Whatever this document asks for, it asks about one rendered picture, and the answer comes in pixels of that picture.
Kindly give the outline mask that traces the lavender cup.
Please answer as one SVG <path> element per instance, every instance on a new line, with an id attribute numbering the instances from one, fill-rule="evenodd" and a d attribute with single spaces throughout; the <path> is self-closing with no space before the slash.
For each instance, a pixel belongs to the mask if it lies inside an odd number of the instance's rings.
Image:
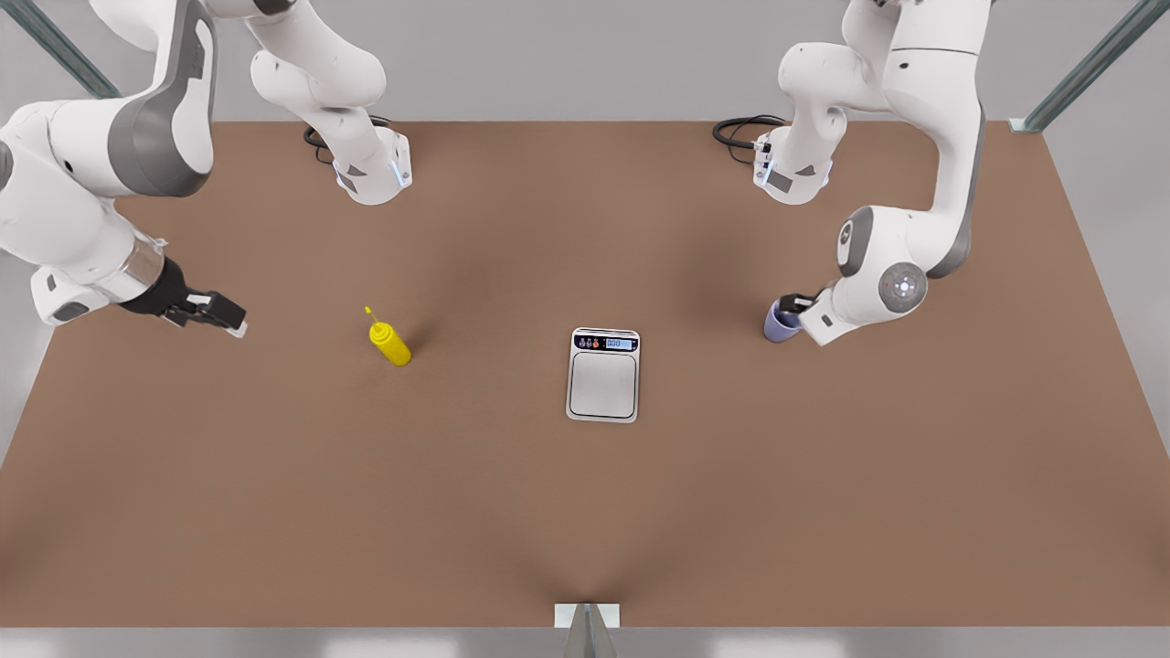
<path id="1" fill-rule="evenodd" d="M 766 340 L 782 343 L 803 331 L 801 314 L 785 311 L 782 299 L 777 299 L 766 313 L 763 333 Z"/>

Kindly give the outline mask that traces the yellow sauce bottle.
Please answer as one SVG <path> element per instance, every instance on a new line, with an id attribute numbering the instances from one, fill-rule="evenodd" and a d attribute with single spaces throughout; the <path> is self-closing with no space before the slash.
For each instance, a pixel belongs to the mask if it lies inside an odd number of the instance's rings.
<path id="1" fill-rule="evenodd" d="M 393 366 L 405 366 L 412 359 L 412 351 L 410 347 L 405 345 L 405 342 L 400 337 L 400 334 L 395 333 L 395 329 L 391 324 L 385 324 L 385 322 L 379 321 L 376 317 L 376 313 L 371 311 L 371 308 L 365 307 L 365 313 L 371 320 L 371 325 L 369 325 L 369 342 L 379 350 L 385 358 L 393 364 Z"/>

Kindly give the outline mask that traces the silver kitchen scale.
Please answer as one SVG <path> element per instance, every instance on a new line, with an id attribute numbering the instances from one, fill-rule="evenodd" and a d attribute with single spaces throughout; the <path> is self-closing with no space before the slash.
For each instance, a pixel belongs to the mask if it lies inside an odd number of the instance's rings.
<path id="1" fill-rule="evenodd" d="M 570 349 L 567 417 L 585 421 L 635 421 L 640 335 L 578 325 L 571 333 Z"/>

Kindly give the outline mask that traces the silver frame post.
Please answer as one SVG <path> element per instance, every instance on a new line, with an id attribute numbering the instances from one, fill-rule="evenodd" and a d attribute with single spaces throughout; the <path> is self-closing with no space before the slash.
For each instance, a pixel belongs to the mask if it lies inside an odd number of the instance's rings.
<path id="1" fill-rule="evenodd" d="M 13 18 L 95 100 L 121 100 L 122 92 L 112 81 L 58 29 L 58 25 L 37 8 L 34 0 L 0 0 L 0 11 Z"/>
<path id="2" fill-rule="evenodd" d="M 1032 112 L 1009 121 L 1012 133 L 1042 133 L 1169 11 L 1170 0 L 1138 0 Z"/>
<path id="3" fill-rule="evenodd" d="M 563 658 L 619 658 L 611 637 L 620 626 L 617 603 L 557 603 L 553 626 L 569 632 Z"/>

